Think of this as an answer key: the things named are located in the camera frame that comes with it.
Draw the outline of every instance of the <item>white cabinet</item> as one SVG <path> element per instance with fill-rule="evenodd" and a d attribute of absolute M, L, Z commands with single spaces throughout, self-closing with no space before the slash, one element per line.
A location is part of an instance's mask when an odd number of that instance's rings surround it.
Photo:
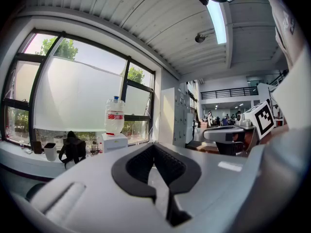
<path fill-rule="evenodd" d="M 178 88 L 161 91 L 159 142 L 185 147 L 189 112 L 189 96 L 182 94 Z"/>

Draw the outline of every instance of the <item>ceiling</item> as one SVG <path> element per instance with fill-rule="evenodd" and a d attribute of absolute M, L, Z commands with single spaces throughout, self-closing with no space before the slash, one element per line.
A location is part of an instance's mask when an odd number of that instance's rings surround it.
<path fill-rule="evenodd" d="M 173 67 L 181 81 L 284 69 L 268 0 L 221 4 L 227 43 L 218 45 L 207 8 L 198 0 L 26 0 L 89 13 L 131 33 Z M 198 33 L 207 37 L 196 43 Z"/>
<path fill-rule="evenodd" d="M 203 104 L 203 107 L 208 110 L 214 110 L 216 108 L 216 105 L 218 105 L 217 109 L 234 109 L 235 107 L 239 108 L 251 108 L 251 101 L 244 101 L 244 102 L 227 102 L 227 103 L 209 103 L 209 104 Z"/>

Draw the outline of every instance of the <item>railing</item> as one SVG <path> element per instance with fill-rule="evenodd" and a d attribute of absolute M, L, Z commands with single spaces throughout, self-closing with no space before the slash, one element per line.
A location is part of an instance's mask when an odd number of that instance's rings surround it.
<path fill-rule="evenodd" d="M 288 70 L 284 70 L 283 73 L 278 76 L 275 80 L 273 80 L 269 85 L 278 86 L 279 83 L 285 79 L 286 75 L 288 74 Z"/>
<path fill-rule="evenodd" d="M 257 87 L 243 87 L 234 89 L 225 89 L 218 91 L 201 92 L 202 99 L 219 99 L 239 96 L 256 96 L 258 95 Z"/>

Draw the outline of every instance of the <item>roller blind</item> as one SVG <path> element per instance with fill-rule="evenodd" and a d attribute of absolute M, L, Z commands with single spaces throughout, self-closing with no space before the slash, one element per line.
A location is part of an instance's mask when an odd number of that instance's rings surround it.
<path fill-rule="evenodd" d="M 39 83 L 35 128 L 104 131 L 105 104 L 120 94 L 122 76 L 53 57 Z"/>
<path fill-rule="evenodd" d="M 18 61 L 14 99 L 29 102 L 31 89 L 40 63 Z"/>
<path fill-rule="evenodd" d="M 125 99 L 125 115 L 144 116 L 150 92 L 127 86 Z"/>

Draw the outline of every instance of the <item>glass pane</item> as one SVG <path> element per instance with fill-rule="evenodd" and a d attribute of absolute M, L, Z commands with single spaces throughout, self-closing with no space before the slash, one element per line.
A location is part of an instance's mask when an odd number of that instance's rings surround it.
<path fill-rule="evenodd" d="M 86 145 L 91 145 L 93 141 L 97 141 L 95 132 L 74 132 L 75 135 L 86 142 Z M 56 144 L 56 148 L 61 150 L 64 143 L 63 140 L 67 138 L 67 131 L 52 131 L 52 130 L 42 130 L 35 129 L 35 135 L 37 141 L 40 141 L 44 146 L 48 142 L 53 142 Z"/>
<path fill-rule="evenodd" d="M 193 94 L 192 81 L 188 82 L 188 90 Z"/>
<path fill-rule="evenodd" d="M 11 72 L 10 82 L 7 85 L 5 97 L 29 102 L 31 89 L 40 63 L 17 61 Z"/>
<path fill-rule="evenodd" d="M 46 55 L 56 39 L 54 35 L 37 33 L 24 53 Z"/>
<path fill-rule="evenodd" d="M 151 87 L 151 77 L 152 74 L 150 72 L 147 72 L 133 63 L 130 64 L 127 75 L 129 80 Z"/>
<path fill-rule="evenodd" d="M 28 111 L 6 107 L 5 126 L 8 129 L 8 139 L 14 141 L 23 140 L 29 143 Z"/>
<path fill-rule="evenodd" d="M 150 116 L 151 93 L 127 86 L 125 98 L 125 115 Z"/>
<path fill-rule="evenodd" d="M 89 52 L 84 60 L 101 59 L 102 53 L 105 51 L 96 55 Z M 109 60 L 103 64 L 110 65 Z M 120 95 L 121 82 L 120 73 L 54 56 L 46 66 L 36 94 L 35 128 L 103 132 L 106 101 Z"/>
<path fill-rule="evenodd" d="M 148 140 L 148 121 L 125 121 L 122 134 L 127 136 L 128 144 Z"/>
<path fill-rule="evenodd" d="M 125 60 L 103 49 L 81 41 L 65 38 L 54 56 L 84 63 L 92 68 L 123 75 Z"/>

